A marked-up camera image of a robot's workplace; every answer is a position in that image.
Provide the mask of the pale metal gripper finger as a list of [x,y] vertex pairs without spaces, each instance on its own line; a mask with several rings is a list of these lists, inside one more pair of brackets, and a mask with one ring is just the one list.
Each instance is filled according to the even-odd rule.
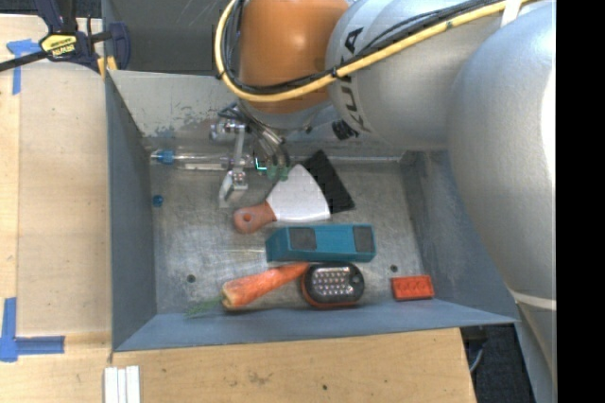
[[229,208],[238,204],[247,193],[248,188],[245,172],[229,170],[218,191],[218,205],[221,208]]
[[252,156],[239,158],[223,156],[219,159],[219,166],[226,170],[252,168],[254,167],[254,158]]

